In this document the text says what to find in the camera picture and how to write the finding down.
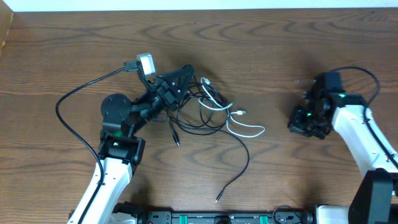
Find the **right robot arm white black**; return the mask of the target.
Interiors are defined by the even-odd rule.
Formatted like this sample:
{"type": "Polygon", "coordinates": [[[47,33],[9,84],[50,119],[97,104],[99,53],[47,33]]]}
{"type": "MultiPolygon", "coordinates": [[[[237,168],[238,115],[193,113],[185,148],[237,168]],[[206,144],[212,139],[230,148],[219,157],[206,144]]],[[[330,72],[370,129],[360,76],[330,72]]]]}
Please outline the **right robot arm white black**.
{"type": "Polygon", "coordinates": [[[397,152],[376,124],[369,102],[343,89],[340,73],[319,74],[297,105],[287,127],[305,137],[324,139],[331,131],[347,145],[363,177],[348,206],[316,205],[302,223],[397,223],[397,152]]]}

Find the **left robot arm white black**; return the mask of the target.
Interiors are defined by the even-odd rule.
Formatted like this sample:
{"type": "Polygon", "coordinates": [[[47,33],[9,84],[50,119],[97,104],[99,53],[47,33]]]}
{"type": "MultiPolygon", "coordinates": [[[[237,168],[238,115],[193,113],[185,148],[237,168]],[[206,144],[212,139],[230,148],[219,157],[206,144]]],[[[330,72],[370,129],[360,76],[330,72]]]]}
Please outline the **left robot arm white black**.
{"type": "Polygon", "coordinates": [[[141,163],[146,145],[136,133],[163,112],[177,109],[195,74],[191,65],[146,80],[140,62],[126,62],[120,72],[137,72],[146,90],[134,101],[115,93],[101,104],[103,128],[98,150],[89,148],[96,167],[69,223],[107,223],[121,193],[141,163]]]}

